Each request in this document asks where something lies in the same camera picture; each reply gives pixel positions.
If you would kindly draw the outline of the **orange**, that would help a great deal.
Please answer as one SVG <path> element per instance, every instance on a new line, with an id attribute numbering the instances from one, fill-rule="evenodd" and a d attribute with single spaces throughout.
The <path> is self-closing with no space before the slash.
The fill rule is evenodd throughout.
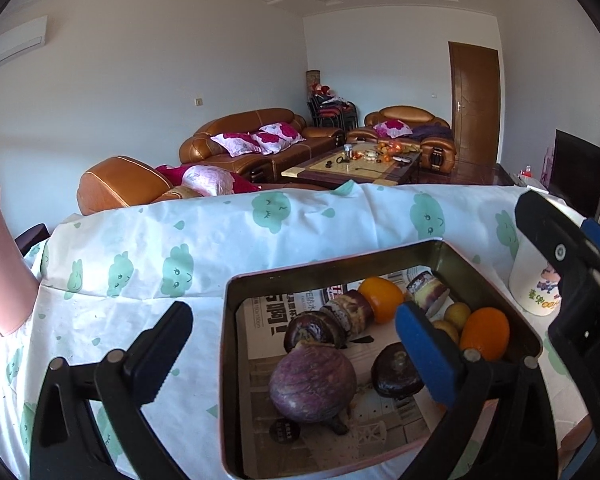
<path id="1" fill-rule="evenodd" d="M 510 327 L 506 315 L 484 307 L 472 312 L 460 334 L 460 350 L 477 350 L 486 361 L 500 360 L 508 347 Z"/>

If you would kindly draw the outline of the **dark mangosteen front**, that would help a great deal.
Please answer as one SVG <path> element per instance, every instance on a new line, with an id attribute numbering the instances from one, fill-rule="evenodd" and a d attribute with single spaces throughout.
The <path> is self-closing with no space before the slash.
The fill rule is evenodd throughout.
<path id="1" fill-rule="evenodd" d="M 402 400 L 425 387 L 402 342 L 388 344 L 372 365 L 370 380 L 383 398 Z"/>

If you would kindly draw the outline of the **dark mangosteen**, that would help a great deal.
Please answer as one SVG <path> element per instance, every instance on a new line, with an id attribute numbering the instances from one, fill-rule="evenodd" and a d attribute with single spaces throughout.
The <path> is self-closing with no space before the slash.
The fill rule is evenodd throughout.
<path id="1" fill-rule="evenodd" d="M 304 311 L 290 321 L 283 345 L 287 353 L 300 341 L 330 344 L 340 349 L 346 344 L 348 336 L 349 332 L 332 314 L 323 310 Z"/>
<path id="2" fill-rule="evenodd" d="M 402 342 L 388 344 L 372 365 L 370 380 L 383 398 L 402 400 L 425 387 Z"/>

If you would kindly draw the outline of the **striped purple cut fruit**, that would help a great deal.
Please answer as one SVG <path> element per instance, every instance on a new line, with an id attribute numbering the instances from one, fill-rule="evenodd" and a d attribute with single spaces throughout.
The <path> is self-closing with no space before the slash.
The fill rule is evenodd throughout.
<path id="1" fill-rule="evenodd" d="M 450 290 L 430 271 L 422 271 L 417 274 L 406 286 L 413 301 L 426 314 L 432 318 L 441 309 L 449 298 Z"/>

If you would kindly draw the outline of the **orange fruit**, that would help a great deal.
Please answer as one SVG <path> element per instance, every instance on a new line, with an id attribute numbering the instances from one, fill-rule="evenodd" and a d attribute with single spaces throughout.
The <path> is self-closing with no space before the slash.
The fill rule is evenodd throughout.
<path id="1" fill-rule="evenodd" d="M 371 276 L 362 281 L 358 292 L 370 303 L 375 322 L 386 324 L 394 319 L 396 309 L 404 303 L 402 290 L 392 281 Z"/>

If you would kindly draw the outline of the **dark mangosteen back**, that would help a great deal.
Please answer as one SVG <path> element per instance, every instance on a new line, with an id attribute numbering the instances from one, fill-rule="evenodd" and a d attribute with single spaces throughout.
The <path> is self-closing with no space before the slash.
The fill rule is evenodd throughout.
<path id="1" fill-rule="evenodd" d="M 348 336 L 349 332 L 332 314 L 323 310 L 304 311 L 290 321 L 283 345 L 287 353 L 300 341 L 330 344 L 340 349 L 346 344 Z"/>

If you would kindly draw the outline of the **black television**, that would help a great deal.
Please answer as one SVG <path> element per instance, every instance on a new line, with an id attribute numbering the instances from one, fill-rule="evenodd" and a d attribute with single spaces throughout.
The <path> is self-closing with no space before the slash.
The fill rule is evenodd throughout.
<path id="1" fill-rule="evenodd" d="M 600 146 L 555 133 L 550 192 L 585 218 L 600 218 Z"/>

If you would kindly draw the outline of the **white cartoon pig mug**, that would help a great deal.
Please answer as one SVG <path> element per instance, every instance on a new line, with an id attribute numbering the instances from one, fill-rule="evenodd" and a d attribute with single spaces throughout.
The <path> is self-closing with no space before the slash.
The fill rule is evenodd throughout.
<path id="1" fill-rule="evenodd" d="M 560 275 L 546 258 L 523 238 L 519 244 L 508 288 L 518 304 L 527 312 L 547 316 L 560 307 Z"/>

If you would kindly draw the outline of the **cut purple fruit in tin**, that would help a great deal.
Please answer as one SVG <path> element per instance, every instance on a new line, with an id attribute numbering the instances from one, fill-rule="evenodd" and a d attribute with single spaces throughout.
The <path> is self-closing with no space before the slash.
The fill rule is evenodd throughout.
<path id="1" fill-rule="evenodd" d="M 364 333 L 375 321 L 375 313 L 367 299 L 357 290 L 349 290 L 327 301 L 321 311 L 330 315 L 347 337 Z"/>

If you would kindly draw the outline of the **pink plastic pitcher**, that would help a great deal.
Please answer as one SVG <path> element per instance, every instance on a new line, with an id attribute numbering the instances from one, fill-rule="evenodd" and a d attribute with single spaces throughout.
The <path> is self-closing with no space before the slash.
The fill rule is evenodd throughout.
<path id="1" fill-rule="evenodd" d="M 27 267 L 0 207 L 0 335 L 27 321 L 38 296 L 38 280 Z"/>

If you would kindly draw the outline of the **brown wooden door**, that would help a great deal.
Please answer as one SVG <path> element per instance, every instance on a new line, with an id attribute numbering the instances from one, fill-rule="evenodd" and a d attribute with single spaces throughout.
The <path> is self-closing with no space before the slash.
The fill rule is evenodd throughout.
<path id="1" fill-rule="evenodd" d="M 498 51 L 449 42 L 452 80 L 452 130 L 461 162 L 496 163 L 501 122 Z"/>

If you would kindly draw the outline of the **wooden coffee table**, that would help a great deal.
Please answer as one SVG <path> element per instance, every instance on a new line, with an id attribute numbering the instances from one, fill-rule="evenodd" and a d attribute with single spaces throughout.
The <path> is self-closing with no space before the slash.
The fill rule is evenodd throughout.
<path id="1" fill-rule="evenodd" d="M 355 183 L 400 185 L 412 183 L 419 174 L 422 151 L 415 145 L 360 142 L 346 144 L 282 172 L 282 179 L 336 188 Z"/>

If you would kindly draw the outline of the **long brown leather sofa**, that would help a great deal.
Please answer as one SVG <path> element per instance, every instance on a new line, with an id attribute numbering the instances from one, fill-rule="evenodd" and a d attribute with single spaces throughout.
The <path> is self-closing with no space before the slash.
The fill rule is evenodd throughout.
<path id="1" fill-rule="evenodd" d="M 253 182 L 275 182 L 283 171 L 338 148 L 339 128 L 310 127 L 286 108 L 264 108 L 213 119 L 178 151 L 184 165 L 211 165 Z"/>

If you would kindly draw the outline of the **pink floral pillow left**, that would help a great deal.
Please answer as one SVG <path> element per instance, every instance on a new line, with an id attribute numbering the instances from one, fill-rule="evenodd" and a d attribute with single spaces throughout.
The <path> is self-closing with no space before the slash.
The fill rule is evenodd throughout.
<path id="1" fill-rule="evenodd" d="M 212 136 L 210 140 L 222 146 L 230 157 L 262 153 L 260 144 L 250 133 L 223 132 Z"/>

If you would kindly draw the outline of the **white air conditioner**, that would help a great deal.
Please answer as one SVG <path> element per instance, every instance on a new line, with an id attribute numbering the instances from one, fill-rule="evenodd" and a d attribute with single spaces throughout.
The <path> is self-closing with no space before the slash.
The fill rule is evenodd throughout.
<path id="1" fill-rule="evenodd" d="M 12 28 L 0 35 L 0 66 L 46 43 L 48 16 Z"/>

